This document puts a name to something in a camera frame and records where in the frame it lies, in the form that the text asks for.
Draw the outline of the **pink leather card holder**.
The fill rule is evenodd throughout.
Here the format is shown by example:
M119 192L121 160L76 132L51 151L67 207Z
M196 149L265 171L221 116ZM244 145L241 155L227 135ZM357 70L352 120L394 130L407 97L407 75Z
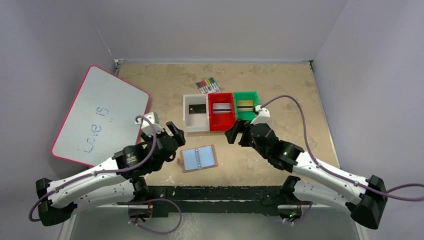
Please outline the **pink leather card holder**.
M181 150L179 160L183 173L214 168L219 165L213 144Z

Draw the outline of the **red framed whiteboard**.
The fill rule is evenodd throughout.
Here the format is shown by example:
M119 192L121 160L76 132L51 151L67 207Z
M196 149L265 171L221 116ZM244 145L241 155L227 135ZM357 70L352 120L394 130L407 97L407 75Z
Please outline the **red framed whiteboard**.
M134 145L140 133L135 117L146 112L149 98L133 84L90 66L50 149L51 155L96 166Z

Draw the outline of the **green plastic bin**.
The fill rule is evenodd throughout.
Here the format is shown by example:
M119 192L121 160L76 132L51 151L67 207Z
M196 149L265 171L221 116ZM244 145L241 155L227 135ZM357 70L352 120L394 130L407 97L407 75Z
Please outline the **green plastic bin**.
M256 91L241 91L241 92L233 92L233 102L235 107L235 118L241 119L245 121L251 121L255 117L254 112L237 112L236 109L236 100L253 100L254 101L254 107L259 105L259 98Z

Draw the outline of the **white plastic bin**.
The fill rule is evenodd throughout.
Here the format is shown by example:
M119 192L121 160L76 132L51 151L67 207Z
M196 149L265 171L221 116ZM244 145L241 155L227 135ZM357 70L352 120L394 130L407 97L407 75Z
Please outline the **white plastic bin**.
M189 114L189 105L206 104L207 110L203 114ZM184 94L182 99L182 121L188 133L209 132L209 109L207 94Z

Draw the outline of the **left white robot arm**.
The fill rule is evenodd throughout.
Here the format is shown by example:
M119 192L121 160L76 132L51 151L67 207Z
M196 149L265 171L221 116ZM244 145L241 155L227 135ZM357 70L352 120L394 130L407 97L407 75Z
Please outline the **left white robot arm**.
M71 177L36 181L38 201L29 220L53 226L86 209L112 203L142 205L151 198L145 175L159 171L175 159L177 149L186 143L185 133L172 121L154 135L141 133L142 142L128 145L106 161Z

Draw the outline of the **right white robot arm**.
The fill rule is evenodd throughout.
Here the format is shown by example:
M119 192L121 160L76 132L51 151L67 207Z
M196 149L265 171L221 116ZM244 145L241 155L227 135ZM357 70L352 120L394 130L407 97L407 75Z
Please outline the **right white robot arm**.
M386 196L376 193L386 190L380 177L354 175L313 160L300 146L280 140L266 123L237 120L224 134L229 144L241 134L241 147L253 148L274 168L291 174L280 189L284 202L312 202L337 208L349 213L363 227L378 229L388 201Z

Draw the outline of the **red plastic bin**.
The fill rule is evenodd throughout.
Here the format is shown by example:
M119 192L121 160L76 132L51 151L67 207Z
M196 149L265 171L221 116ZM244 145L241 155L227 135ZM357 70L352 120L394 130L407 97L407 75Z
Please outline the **red plastic bin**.
M233 94L231 92L224 93L210 93L207 95L208 99L208 110L209 110L209 130L210 131L226 131L229 130L236 121L235 106L233 100ZM212 113L213 103L230 103L230 113Z

